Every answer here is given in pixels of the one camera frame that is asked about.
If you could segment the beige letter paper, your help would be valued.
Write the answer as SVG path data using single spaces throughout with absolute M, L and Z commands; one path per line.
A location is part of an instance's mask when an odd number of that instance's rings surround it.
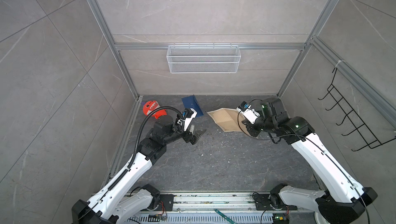
M 224 132 L 242 132 L 247 133 L 246 126 L 242 123 L 244 116 L 236 109 L 221 108 L 209 111 L 207 114 Z

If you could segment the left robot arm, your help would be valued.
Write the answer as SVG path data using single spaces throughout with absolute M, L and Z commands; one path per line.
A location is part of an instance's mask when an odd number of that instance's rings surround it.
M 176 117 L 160 116 L 145 138 L 143 129 L 149 118 L 161 110 L 172 110 Z M 155 210 L 160 204 L 160 191 L 147 184 L 127 196 L 133 185 L 164 155 L 167 145 L 183 139 L 196 144 L 205 130 L 195 130 L 192 120 L 200 109 L 184 111 L 164 106 L 149 113 L 143 120 L 131 158 L 100 191 L 88 201 L 78 200 L 72 207 L 74 224 L 121 224 L 142 210 Z

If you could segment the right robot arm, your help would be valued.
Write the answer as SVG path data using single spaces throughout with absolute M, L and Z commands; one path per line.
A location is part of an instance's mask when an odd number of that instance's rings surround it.
M 311 191 L 281 183 L 270 192 L 272 208 L 302 207 L 330 224 L 350 224 L 369 213 L 367 207 L 378 197 L 376 191 L 362 186 L 338 163 L 304 118 L 289 118 L 277 98 L 265 99 L 260 106 L 257 111 L 243 101 L 237 107 L 238 115 L 244 116 L 244 120 L 237 122 L 245 126 L 243 133 L 257 139 L 261 132 L 266 132 L 273 143 L 284 140 L 299 152 L 325 185 L 323 191 Z

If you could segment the blue envelope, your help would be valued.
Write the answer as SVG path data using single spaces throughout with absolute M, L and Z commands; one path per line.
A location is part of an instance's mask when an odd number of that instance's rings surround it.
M 197 112 L 196 117 L 202 117 L 204 115 L 195 95 L 182 98 L 182 103 L 185 108 L 194 109 Z

